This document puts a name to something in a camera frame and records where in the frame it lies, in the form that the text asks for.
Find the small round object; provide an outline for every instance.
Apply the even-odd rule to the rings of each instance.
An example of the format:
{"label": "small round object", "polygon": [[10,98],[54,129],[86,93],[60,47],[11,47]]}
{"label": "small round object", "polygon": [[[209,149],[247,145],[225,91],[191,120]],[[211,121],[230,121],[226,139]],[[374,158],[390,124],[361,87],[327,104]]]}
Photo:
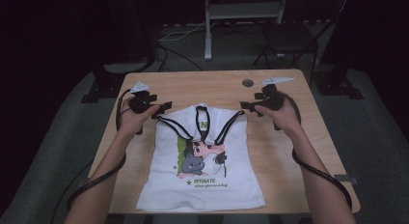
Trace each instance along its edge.
{"label": "small round object", "polygon": [[245,87],[252,87],[255,82],[252,79],[244,79],[241,84],[243,84]]}

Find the forearm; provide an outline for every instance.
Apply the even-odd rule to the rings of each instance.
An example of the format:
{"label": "forearm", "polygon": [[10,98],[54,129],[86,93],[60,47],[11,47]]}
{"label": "forearm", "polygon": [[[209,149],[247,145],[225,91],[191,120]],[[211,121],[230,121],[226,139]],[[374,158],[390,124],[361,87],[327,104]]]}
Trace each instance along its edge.
{"label": "forearm", "polygon": [[[302,127],[299,126],[286,134],[301,161],[329,174]],[[343,194],[336,186],[303,167],[301,172],[314,223],[355,223]]]}
{"label": "forearm", "polygon": [[[118,132],[90,181],[114,169],[123,159],[133,135]],[[66,223],[104,223],[118,173],[80,194],[73,202]]]}

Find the gray floor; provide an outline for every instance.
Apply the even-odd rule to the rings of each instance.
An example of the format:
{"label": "gray floor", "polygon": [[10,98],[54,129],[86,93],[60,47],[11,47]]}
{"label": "gray floor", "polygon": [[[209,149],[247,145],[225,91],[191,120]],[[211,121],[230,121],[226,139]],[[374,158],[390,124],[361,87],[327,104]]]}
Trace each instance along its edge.
{"label": "gray floor", "polygon": [[[187,28],[165,29],[172,33]],[[175,42],[162,42],[196,62],[203,70],[266,69],[264,60],[252,63],[264,48],[265,42],[258,28],[251,34],[213,35],[213,59],[204,60],[205,34],[193,34]],[[320,52],[325,46],[325,37]],[[147,71],[157,71],[165,53],[157,49],[157,60]],[[274,68],[281,69],[288,60],[270,57]],[[309,75],[311,56],[304,56],[298,68]],[[109,70],[132,70],[135,64],[107,66]],[[328,70],[319,65],[317,70]],[[194,65],[169,53],[163,70],[197,70]],[[355,214],[358,223],[407,223],[409,220],[409,144],[394,119],[376,94],[367,75],[350,70],[347,75],[352,85],[365,99],[323,97],[312,86],[315,101],[331,133],[344,167],[357,180],[355,191],[361,210]],[[94,81],[87,75],[73,89],[62,104],[45,136],[41,148],[24,182],[1,223],[49,223],[57,202],[69,182],[93,160],[100,138],[114,105],[113,98],[102,98],[98,103],[80,103]],[[54,223],[61,223],[66,215],[65,201],[78,184],[87,177],[87,168],[57,208]],[[297,223],[307,214],[283,214],[284,222]],[[124,221],[110,218],[109,223],[142,223],[143,216],[126,215]]]}

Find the black cable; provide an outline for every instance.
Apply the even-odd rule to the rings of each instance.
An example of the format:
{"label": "black cable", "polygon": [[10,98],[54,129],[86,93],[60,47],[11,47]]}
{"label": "black cable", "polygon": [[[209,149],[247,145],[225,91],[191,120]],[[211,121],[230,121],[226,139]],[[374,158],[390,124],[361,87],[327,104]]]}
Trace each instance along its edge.
{"label": "black cable", "polygon": [[121,160],[120,164],[118,164],[114,169],[109,171],[108,173],[100,176],[99,178],[92,180],[91,182],[86,183],[85,185],[81,186],[79,189],[77,189],[68,199],[67,201],[67,210],[69,211],[71,209],[72,202],[77,198],[81,193],[87,191],[88,189],[96,186],[97,184],[107,180],[110,178],[112,175],[116,174],[120,169],[123,168],[123,165],[126,162],[126,154],[123,156],[123,159]]}
{"label": "black cable", "polygon": [[[127,111],[128,109],[122,111],[122,104],[123,104],[123,97],[126,95],[126,93],[128,93],[130,91],[130,89],[126,90],[123,92],[123,94],[118,98],[118,105],[117,105],[117,117],[116,117],[116,126],[117,126],[117,130],[120,128],[121,125],[121,114],[124,111]],[[83,192],[87,191],[88,189],[96,186],[97,184],[107,180],[108,178],[110,178],[112,175],[116,174],[118,171],[120,171],[120,169],[123,168],[123,165],[126,162],[126,154],[123,155],[123,159],[121,160],[121,162],[111,171],[109,171],[108,173],[86,183],[85,185],[81,186],[80,188],[78,188],[74,193],[71,194],[71,196],[68,198],[67,201],[67,210],[69,211],[71,209],[71,205],[72,202],[75,200],[75,198],[77,198],[80,194],[82,194]]]}
{"label": "black cable", "polygon": [[75,182],[75,180],[78,179],[78,177],[93,163],[93,161],[91,160],[90,162],[88,162],[80,171],[79,173],[77,173],[77,175],[75,175],[75,177],[71,180],[71,182],[69,182],[69,184],[67,185],[66,189],[64,189],[64,192],[61,194],[60,198],[58,199],[57,205],[54,208],[54,211],[52,213],[52,217],[51,217],[51,221],[50,223],[53,224],[54,223],[54,219],[55,219],[55,215],[57,214],[57,209],[58,207],[60,207],[60,203],[63,200],[63,197],[66,195],[67,191],[69,190],[69,188],[71,187],[71,185]]}
{"label": "black cable", "polygon": [[190,63],[192,63],[193,65],[195,65],[200,71],[203,71],[202,68],[199,67],[195,62],[193,62],[192,60],[188,59],[187,57],[181,55],[180,53],[175,52],[174,50],[172,50],[172,49],[170,49],[170,48],[167,48],[167,47],[165,47],[165,46],[162,46],[161,44],[158,44],[157,46],[160,47],[160,48],[163,48],[163,49],[165,49],[165,50],[167,50],[167,51],[170,51],[170,52],[172,52],[172,53],[175,53],[177,56],[179,56],[179,57],[181,57],[181,58],[184,58],[184,59],[186,59],[187,61],[189,61]]}
{"label": "black cable", "polygon": [[159,68],[157,69],[158,72],[163,71],[163,67],[165,66],[165,62],[168,59],[168,50],[166,50],[165,48],[163,50],[165,50],[165,58],[163,59],[163,61],[160,64]]}
{"label": "black cable", "polygon": [[304,163],[303,161],[301,161],[297,154],[295,153],[295,150],[292,150],[292,158],[294,159],[294,161],[299,164],[300,166],[302,166],[303,168],[309,170],[310,172],[320,176],[321,178],[327,180],[328,182],[332,183],[333,185],[335,185],[342,193],[343,196],[345,197],[346,203],[348,204],[349,208],[352,210],[352,199],[351,196],[348,193],[348,190],[346,190],[346,188],[335,178],[331,177],[330,175],[314,168],[313,166]]}
{"label": "black cable", "polygon": [[231,34],[255,34],[262,29],[257,24],[249,25],[248,27],[239,27],[237,24],[229,24],[228,27],[216,27],[211,29],[211,34],[214,36],[227,36]]}

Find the handheld controller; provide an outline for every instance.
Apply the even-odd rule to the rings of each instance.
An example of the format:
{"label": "handheld controller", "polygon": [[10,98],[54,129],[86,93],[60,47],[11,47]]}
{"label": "handheld controller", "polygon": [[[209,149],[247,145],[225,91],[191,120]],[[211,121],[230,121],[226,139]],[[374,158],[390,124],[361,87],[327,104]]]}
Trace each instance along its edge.
{"label": "handheld controller", "polygon": [[[135,98],[131,99],[129,101],[129,106],[132,109],[133,112],[137,114],[144,113],[148,108],[153,106],[154,104],[151,104],[151,102],[157,100],[157,95],[151,95],[150,92],[148,91],[139,91],[139,92],[134,92],[132,93]],[[163,104],[159,104],[159,109],[151,116],[153,119],[156,119],[156,117],[159,114],[164,114],[165,110],[171,109],[172,108],[172,102],[168,101]],[[143,133],[143,127],[141,128],[137,135],[141,135]]]}
{"label": "handheld controller", "polygon": [[[262,105],[271,110],[279,111],[284,105],[285,98],[287,98],[291,103],[297,115],[298,121],[301,124],[300,110],[298,109],[298,106],[295,103],[294,99],[292,99],[287,94],[278,91],[274,84],[270,84],[263,87],[261,89],[261,93],[255,93],[255,99],[260,99],[260,101],[256,102],[240,101],[240,105],[241,109],[248,109],[250,110],[250,112],[257,112],[258,116],[261,117],[262,114],[255,109],[256,105]],[[276,124],[274,124],[274,129],[280,130],[280,128]]]}

